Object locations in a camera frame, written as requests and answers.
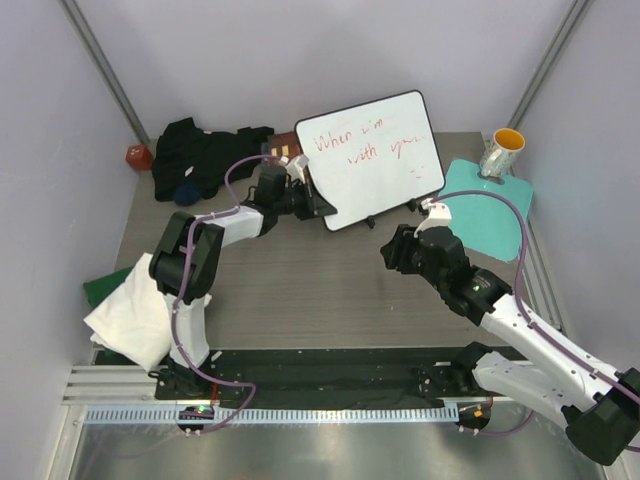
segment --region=blue object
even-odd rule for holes
[[[193,182],[183,183],[176,188],[175,192],[173,192],[173,201],[176,202],[176,205],[180,205],[181,207],[193,205],[201,198],[202,196],[200,195],[200,191],[196,188]]]
[[[533,199],[533,187],[520,178],[505,175],[502,185],[478,176],[477,163],[457,159],[447,172],[440,195],[463,190],[485,190],[497,193],[518,208],[526,220]],[[517,258],[522,235],[513,212],[499,200],[481,195],[465,195],[444,200],[451,210],[449,228],[465,247],[510,262]]]

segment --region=whiteboard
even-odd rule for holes
[[[335,231],[444,186],[420,92],[300,120],[295,127],[315,187],[338,213]]]

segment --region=black cloth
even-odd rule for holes
[[[269,127],[242,128],[236,134],[207,134],[195,126],[193,118],[170,123],[158,139],[156,158],[151,165],[156,200],[173,200],[176,189],[187,182],[202,198],[213,197],[224,184],[229,167],[245,157],[260,154],[261,144],[270,135],[273,129]],[[229,176],[230,180],[250,177],[258,163],[260,160],[239,166]]]

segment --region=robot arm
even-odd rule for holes
[[[421,205],[426,219],[418,227],[399,225],[380,250],[385,265],[402,274],[425,278],[449,308],[476,326],[505,340],[531,362],[520,366],[491,348],[473,343],[456,359],[461,378],[528,406],[565,429],[586,456],[610,465],[640,431],[638,405],[594,375],[617,379],[640,391],[640,373],[625,373],[584,351],[525,305],[536,329],[520,313],[511,288],[492,272],[472,266],[459,238],[448,228],[444,203]],[[585,368],[562,353],[539,330],[585,362]]]
[[[291,161],[283,157],[277,165],[263,166],[253,198],[242,202],[239,209],[199,216],[206,219],[198,223],[194,232],[191,274],[177,312],[178,337],[195,365],[201,366],[209,357],[204,303],[215,280],[221,249],[246,238],[265,235],[277,224],[280,215],[294,214],[300,220],[307,220],[336,213],[308,181],[307,163],[308,159],[301,155]],[[196,218],[184,212],[175,213],[151,260],[149,273],[164,294],[170,311],[182,283],[187,232]],[[177,370],[191,375],[174,341],[170,357],[182,367]]]

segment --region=white cloth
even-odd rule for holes
[[[95,332],[91,340],[118,352],[147,372],[171,348],[169,310],[164,296],[149,276],[151,255],[145,253],[116,288],[84,319]],[[211,296],[205,297],[205,306]]]

